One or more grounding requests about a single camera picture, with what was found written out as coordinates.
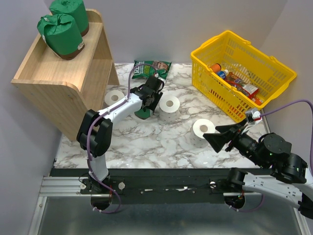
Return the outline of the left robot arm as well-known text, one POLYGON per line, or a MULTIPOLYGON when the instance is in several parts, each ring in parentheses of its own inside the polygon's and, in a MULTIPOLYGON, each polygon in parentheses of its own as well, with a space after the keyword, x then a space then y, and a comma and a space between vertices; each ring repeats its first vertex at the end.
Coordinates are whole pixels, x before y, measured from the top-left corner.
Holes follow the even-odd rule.
POLYGON ((105 153, 111 145, 113 127, 130 114, 142 120, 151 117, 163 95, 165 83, 166 80, 152 75, 144 84, 131 88, 130 93, 114 105, 85 113, 76 140, 87 151, 89 175, 93 179, 91 187, 97 193, 104 193, 109 186, 105 153))

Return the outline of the green roll with picture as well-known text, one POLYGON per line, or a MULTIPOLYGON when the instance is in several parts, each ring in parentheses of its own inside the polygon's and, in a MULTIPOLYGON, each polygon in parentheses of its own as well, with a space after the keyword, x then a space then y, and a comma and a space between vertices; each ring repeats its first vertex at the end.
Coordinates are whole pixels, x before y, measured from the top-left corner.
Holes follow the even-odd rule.
POLYGON ((140 110, 134 112, 134 114, 138 118, 140 118, 142 120, 146 120, 153 115, 153 111, 149 108, 141 108, 140 110))

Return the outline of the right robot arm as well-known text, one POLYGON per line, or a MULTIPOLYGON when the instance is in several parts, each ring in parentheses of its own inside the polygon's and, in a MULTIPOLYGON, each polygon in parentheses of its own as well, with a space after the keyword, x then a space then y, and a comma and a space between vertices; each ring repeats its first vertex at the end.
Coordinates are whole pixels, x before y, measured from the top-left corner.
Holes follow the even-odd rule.
POLYGON ((232 167, 223 187, 231 192, 252 191, 272 196, 296 208, 303 216, 313 217, 313 176, 308 164, 291 151, 292 144, 275 133, 255 140, 248 135, 253 127, 247 121, 217 126, 216 133, 205 133, 204 139, 215 152, 225 144, 226 152, 236 148, 239 153, 260 168, 270 169, 273 180, 265 180, 245 170, 232 167))

